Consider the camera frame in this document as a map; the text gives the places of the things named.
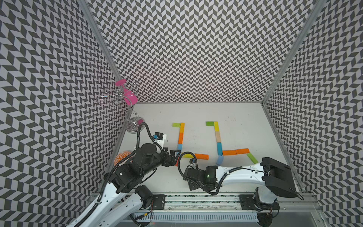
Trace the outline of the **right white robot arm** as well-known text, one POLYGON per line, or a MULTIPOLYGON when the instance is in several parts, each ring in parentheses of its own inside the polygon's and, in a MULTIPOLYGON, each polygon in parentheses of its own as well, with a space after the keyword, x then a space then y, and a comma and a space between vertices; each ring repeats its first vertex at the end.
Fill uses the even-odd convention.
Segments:
POLYGON ((188 182, 190 191, 201 189, 209 195, 218 195, 224 185, 236 183, 256 184, 255 193, 246 202, 253 202, 252 209, 278 210, 278 198, 299 198, 304 200, 296 190, 290 166, 272 158, 263 158, 260 163, 251 166, 224 167, 207 166, 199 169, 195 161, 192 167, 181 170, 177 160, 178 172, 188 182))

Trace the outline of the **natural wood block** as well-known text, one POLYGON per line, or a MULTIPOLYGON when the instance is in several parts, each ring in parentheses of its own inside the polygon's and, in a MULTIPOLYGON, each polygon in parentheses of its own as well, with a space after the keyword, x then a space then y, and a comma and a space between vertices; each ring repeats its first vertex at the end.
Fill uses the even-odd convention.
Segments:
POLYGON ((216 136, 216 142, 217 143, 221 143, 221 135, 219 131, 215 132, 215 136, 216 136))

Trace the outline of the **yellow block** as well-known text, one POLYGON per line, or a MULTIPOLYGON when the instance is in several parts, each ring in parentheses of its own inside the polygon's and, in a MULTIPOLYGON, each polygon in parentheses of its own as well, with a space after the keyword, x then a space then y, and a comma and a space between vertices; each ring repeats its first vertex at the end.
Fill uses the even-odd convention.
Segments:
POLYGON ((214 122, 214 130, 215 132, 220 132, 218 122, 214 122))

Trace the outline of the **orange block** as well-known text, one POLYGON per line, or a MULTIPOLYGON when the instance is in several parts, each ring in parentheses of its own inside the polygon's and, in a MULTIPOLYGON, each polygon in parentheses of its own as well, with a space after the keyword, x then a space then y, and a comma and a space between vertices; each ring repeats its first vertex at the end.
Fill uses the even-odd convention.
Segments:
POLYGON ((209 160, 209 155, 195 154, 196 159, 209 160))
POLYGON ((242 148, 242 149, 236 149, 235 153, 236 153, 236 155, 248 154, 248 153, 250 153, 250 151, 248 148, 242 148))
POLYGON ((183 144, 183 135, 184 133, 179 133, 178 144, 183 144))
POLYGON ((236 151, 235 150, 223 150, 223 156, 234 156, 236 155, 236 151))

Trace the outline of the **yellow-green long block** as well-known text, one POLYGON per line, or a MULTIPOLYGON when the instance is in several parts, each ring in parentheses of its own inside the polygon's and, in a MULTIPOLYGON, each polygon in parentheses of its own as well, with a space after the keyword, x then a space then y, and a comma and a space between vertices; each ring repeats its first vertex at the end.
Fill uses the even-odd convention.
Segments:
POLYGON ((185 154, 182 156, 183 158, 193 159, 194 156, 192 154, 185 154))

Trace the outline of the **teal block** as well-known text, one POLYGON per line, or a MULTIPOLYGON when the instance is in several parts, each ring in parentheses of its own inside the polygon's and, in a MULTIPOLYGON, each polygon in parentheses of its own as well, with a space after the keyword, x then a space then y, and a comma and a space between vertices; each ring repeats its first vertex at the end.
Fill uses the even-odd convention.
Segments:
POLYGON ((216 145, 217 145, 217 154, 219 156, 223 156, 222 143, 221 142, 218 142, 216 145))

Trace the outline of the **light blue block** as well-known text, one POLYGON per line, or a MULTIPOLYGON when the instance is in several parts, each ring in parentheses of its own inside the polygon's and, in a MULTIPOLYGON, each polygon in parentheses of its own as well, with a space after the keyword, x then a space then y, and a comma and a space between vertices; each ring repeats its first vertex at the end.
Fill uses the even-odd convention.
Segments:
POLYGON ((218 156, 216 165, 221 166, 223 164, 223 161, 224 161, 224 156, 218 156))

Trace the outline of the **yellow-orange block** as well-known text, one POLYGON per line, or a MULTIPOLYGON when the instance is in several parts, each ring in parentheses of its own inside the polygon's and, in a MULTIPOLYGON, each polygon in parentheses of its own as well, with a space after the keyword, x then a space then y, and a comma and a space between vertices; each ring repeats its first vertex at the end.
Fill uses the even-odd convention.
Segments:
POLYGON ((184 133, 185 123, 180 123, 180 133, 184 133))

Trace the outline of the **light green block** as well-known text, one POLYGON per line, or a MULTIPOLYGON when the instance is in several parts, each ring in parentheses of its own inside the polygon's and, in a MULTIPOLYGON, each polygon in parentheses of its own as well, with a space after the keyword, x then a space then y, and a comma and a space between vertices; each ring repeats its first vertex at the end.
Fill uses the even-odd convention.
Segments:
POLYGON ((181 124, 180 123, 172 123, 172 126, 176 127, 176 128, 180 128, 181 124))
POLYGON ((247 157, 251 160, 251 162, 253 164, 258 164, 259 163, 259 161, 251 153, 248 153, 247 157))

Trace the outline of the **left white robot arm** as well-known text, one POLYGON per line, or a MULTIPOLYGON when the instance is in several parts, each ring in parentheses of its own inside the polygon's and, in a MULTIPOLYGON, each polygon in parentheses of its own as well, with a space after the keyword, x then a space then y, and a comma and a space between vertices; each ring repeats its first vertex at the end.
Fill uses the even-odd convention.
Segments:
POLYGON ((153 193, 142 184, 144 176, 159 166, 176 165, 181 151, 163 148, 151 133, 151 143, 140 145, 142 128, 150 132, 145 122, 139 125, 135 150, 111 169, 98 197, 68 224, 70 227, 115 227, 139 209, 151 206, 153 193))

